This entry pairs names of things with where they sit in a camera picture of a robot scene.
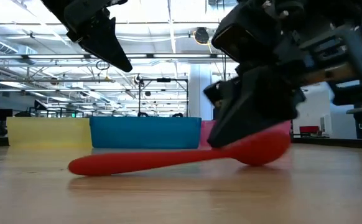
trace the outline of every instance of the ceiling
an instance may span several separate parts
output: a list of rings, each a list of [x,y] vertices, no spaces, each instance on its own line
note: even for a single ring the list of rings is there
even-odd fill
[[[208,33],[212,35],[219,21],[232,7],[232,5],[226,5],[217,8],[208,5],[205,0],[154,0],[154,4],[152,0],[129,0],[126,4],[112,6],[109,10],[111,17],[116,17],[116,36],[127,54],[218,54],[220,52],[210,45],[198,44],[193,38],[193,32],[197,27],[206,27]],[[1,42],[9,46],[28,46],[36,54],[86,54],[79,45],[72,43],[66,34],[66,28],[41,1],[0,0]],[[191,63],[210,63],[215,81],[221,78],[220,74],[224,71],[229,73],[229,76],[234,76],[234,68],[237,66],[228,61],[224,70],[221,60],[199,62],[176,58],[162,60],[145,58],[132,59],[134,69],[130,73],[123,73],[114,67],[100,70],[99,68],[105,68],[107,65],[97,64],[99,62],[97,59],[43,58],[33,62],[34,64],[31,65],[18,60],[0,60],[0,78],[12,80],[58,78],[77,82],[61,82],[58,85],[51,83],[4,83],[3,85],[1,82],[0,88],[65,91],[76,86],[76,88],[87,90],[107,90],[100,93],[95,91],[93,94],[90,94],[91,91],[86,92],[88,94],[70,91],[66,93],[33,91],[32,94],[36,97],[41,96],[43,99],[49,96],[50,103],[72,102],[76,105],[102,103],[104,106],[93,105],[93,107],[101,111],[118,110],[122,111],[122,114],[136,113],[137,93],[122,90],[136,89],[134,80],[137,75],[142,78],[184,79],[189,76]],[[152,82],[145,89],[173,91],[152,91],[150,96],[142,94],[142,100],[145,103],[143,111],[164,116],[185,112],[185,100],[181,100],[187,97],[184,90],[186,89],[185,82]]]

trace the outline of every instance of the black machine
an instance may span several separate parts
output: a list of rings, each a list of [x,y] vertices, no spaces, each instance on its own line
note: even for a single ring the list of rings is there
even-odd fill
[[[130,71],[106,9],[127,0],[42,0],[85,50]],[[221,101],[208,142],[222,147],[298,116],[300,87],[327,82],[336,105],[362,102],[362,0],[239,0],[212,45],[238,77],[208,86]],[[339,84],[359,80],[359,85]]]

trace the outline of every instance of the white pillar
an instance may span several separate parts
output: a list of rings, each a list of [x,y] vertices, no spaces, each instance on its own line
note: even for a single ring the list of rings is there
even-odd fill
[[[192,64],[189,73],[189,116],[202,118],[204,121],[213,119],[213,106],[203,94],[203,90],[210,84],[210,64]]]

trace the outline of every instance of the wooden table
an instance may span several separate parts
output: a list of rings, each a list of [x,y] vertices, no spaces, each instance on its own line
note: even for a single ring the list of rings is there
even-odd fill
[[[291,161],[201,162],[78,177],[89,149],[0,148],[0,223],[362,223],[362,149],[294,145]]]

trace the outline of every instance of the red plastic spoon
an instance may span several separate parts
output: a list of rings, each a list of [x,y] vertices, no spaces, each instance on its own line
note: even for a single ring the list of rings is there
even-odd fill
[[[78,175],[102,176],[223,158],[261,166],[280,158],[289,146],[288,134],[279,130],[268,130],[241,139],[222,150],[97,154],[71,161],[68,169]]]

